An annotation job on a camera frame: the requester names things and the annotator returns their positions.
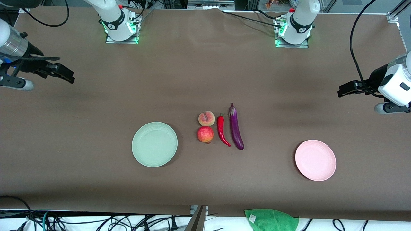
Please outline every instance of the plate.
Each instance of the plate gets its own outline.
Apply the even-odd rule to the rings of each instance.
[[[296,164],[308,179],[323,181],[334,174],[337,161],[328,145],[318,140],[308,140],[297,148]]]
[[[136,132],[131,149],[140,164],[159,167],[173,158],[177,146],[177,135],[170,126],[162,122],[151,122]]]

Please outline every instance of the red chili pepper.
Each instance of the red chili pepper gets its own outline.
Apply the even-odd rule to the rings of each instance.
[[[226,140],[224,137],[224,117],[223,114],[221,113],[221,116],[217,118],[217,131],[218,131],[218,136],[220,137],[220,140],[231,147],[231,144]]]

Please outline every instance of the peach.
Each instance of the peach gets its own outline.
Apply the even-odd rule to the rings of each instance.
[[[199,115],[201,126],[211,126],[215,122],[215,116],[211,111],[205,111]]]
[[[203,143],[210,143],[210,141],[214,137],[214,131],[211,127],[202,126],[199,128],[199,131],[197,132],[197,137],[199,141]]]

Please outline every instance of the pink plate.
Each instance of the pink plate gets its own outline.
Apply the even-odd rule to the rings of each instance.
[[[307,140],[297,148],[296,164],[308,179],[323,181],[334,174],[337,161],[328,145],[318,140]]]

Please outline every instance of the green plate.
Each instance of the green plate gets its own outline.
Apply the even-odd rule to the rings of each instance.
[[[140,164],[159,167],[173,158],[177,145],[177,135],[170,126],[162,122],[151,122],[136,132],[131,149]]]

